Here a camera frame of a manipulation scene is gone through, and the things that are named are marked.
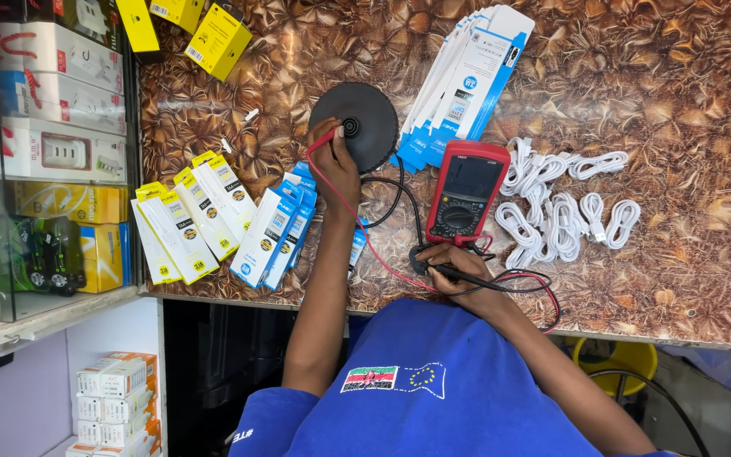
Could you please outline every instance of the kenya flag emblem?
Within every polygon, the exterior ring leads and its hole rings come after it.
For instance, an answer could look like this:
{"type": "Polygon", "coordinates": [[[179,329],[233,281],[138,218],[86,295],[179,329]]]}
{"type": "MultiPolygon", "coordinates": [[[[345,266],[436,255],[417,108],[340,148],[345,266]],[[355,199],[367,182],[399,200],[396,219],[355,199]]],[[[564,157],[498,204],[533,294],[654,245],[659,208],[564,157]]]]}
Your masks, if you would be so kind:
{"type": "Polygon", "coordinates": [[[393,389],[399,367],[368,367],[353,369],[346,376],[340,392],[360,389],[393,389]]]}

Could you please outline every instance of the glass display case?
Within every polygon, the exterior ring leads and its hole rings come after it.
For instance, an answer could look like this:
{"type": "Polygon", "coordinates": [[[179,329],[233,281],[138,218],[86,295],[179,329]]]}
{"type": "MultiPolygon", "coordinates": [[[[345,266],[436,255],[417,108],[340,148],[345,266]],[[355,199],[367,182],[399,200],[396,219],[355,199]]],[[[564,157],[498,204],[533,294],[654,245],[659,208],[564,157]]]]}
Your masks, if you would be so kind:
{"type": "Polygon", "coordinates": [[[114,3],[0,0],[0,321],[136,285],[136,67],[114,3]]]}

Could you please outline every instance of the purple wall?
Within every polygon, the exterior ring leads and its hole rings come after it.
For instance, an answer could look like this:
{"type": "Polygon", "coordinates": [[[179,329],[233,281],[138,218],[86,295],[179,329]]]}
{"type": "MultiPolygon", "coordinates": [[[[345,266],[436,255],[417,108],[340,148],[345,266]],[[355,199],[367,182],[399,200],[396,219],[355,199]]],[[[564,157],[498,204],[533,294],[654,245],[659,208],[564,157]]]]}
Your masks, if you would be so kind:
{"type": "Polygon", "coordinates": [[[0,456],[39,457],[72,435],[66,331],[0,368],[0,456]]]}

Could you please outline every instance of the marbled laminate surface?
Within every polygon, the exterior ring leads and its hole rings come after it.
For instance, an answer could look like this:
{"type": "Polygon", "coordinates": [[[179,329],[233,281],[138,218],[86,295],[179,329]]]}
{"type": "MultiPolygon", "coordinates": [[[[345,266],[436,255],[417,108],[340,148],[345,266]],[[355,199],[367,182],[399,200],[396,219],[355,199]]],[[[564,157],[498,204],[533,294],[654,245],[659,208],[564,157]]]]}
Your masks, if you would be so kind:
{"type": "MultiPolygon", "coordinates": [[[[155,19],[165,63],[141,71],[144,182],[171,186],[173,176],[206,149],[226,154],[257,199],[278,184],[305,148],[310,110],[341,81],[379,87],[404,119],[442,38],[486,2],[461,0],[234,0],[253,32],[225,82],[210,77],[183,51],[190,35],[155,19]],[[260,114],[246,122],[248,111],[260,114]]],[[[572,264],[535,264],[554,278],[564,308],[561,330],[731,345],[731,1],[520,0],[535,29],[503,91],[482,140],[506,144],[534,138],[535,149],[584,155],[625,150],[624,171],[555,190],[577,198],[623,198],[642,205],[627,245],[587,245],[572,264]]],[[[426,216],[437,178],[428,168],[409,179],[426,216]]],[[[397,177],[388,165],[379,172],[397,177]]],[[[388,184],[364,188],[361,214],[387,208],[388,184]]],[[[220,271],[197,283],[151,286],[154,294],[267,304],[299,304],[313,262],[323,203],[299,267],[275,292],[253,290],[220,271]]],[[[513,242],[489,218],[491,251],[502,258],[513,242]]],[[[413,275],[408,250],[417,244],[410,205],[370,231],[380,255],[413,275]]],[[[499,263],[491,269],[498,273],[499,263]]],[[[350,309],[377,311],[397,297],[433,298],[362,254],[352,276],[350,309]]],[[[553,311],[542,295],[518,296],[533,321],[553,311]]]]}

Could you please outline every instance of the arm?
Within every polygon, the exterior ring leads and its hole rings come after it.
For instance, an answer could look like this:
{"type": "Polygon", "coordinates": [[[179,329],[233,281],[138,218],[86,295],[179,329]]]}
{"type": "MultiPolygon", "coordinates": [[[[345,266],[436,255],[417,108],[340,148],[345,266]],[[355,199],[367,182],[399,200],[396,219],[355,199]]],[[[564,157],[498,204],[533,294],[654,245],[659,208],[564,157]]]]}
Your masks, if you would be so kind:
{"type": "MultiPolygon", "coordinates": [[[[307,135],[309,144],[339,126],[339,120],[320,122],[307,135]]],[[[342,127],[335,134],[331,147],[324,145],[312,152],[312,162],[356,211],[360,201],[360,176],[357,164],[346,151],[342,127]]],[[[327,203],[327,210],[323,214],[320,243],[306,284],[306,295],[287,345],[281,386],[320,397],[335,377],[343,341],[348,290],[346,273],[349,271],[355,220],[330,186],[314,170],[312,173],[327,203]]]]}
{"type": "MultiPolygon", "coordinates": [[[[482,259],[453,245],[437,245],[421,252],[431,265],[452,264],[459,270],[492,280],[482,259]]],[[[444,294],[472,289],[470,283],[452,283],[433,268],[433,284],[444,294]]],[[[604,455],[648,454],[656,449],[628,414],[566,357],[506,295],[481,289],[453,297],[467,311],[484,319],[517,349],[534,380],[594,447],[604,455]]]]}

